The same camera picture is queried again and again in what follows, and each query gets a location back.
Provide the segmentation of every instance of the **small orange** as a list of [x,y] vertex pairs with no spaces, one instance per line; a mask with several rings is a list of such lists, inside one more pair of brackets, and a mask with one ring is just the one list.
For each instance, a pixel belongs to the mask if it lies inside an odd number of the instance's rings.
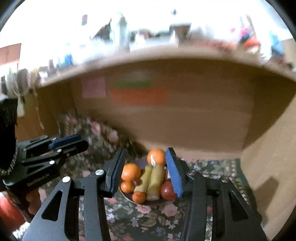
[[146,201],[146,194],[144,192],[134,192],[133,195],[131,196],[132,200],[135,203],[143,203]]
[[161,149],[152,149],[147,156],[147,162],[149,165],[161,165],[165,166],[165,152]]
[[123,167],[121,174],[121,179],[124,181],[131,182],[133,179],[139,178],[141,176],[140,168],[134,163],[127,163]]
[[124,193],[131,193],[135,189],[135,185],[131,182],[122,182],[120,188]]

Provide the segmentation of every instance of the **silver screw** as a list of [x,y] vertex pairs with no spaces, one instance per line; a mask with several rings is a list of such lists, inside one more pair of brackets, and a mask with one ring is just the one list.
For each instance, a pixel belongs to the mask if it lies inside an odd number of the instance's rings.
[[62,181],[63,183],[67,183],[71,180],[71,178],[69,176],[63,177]]
[[197,171],[194,170],[194,169],[190,169],[190,170],[188,171],[188,174],[189,174],[190,176],[194,176],[195,174],[197,174]]
[[103,175],[103,174],[104,174],[104,170],[102,170],[102,169],[96,170],[96,171],[95,171],[95,174],[96,174],[97,176]]
[[220,179],[221,179],[221,181],[224,182],[224,183],[228,183],[228,182],[230,181],[229,178],[226,177],[226,176],[222,176],[222,177],[220,177]]

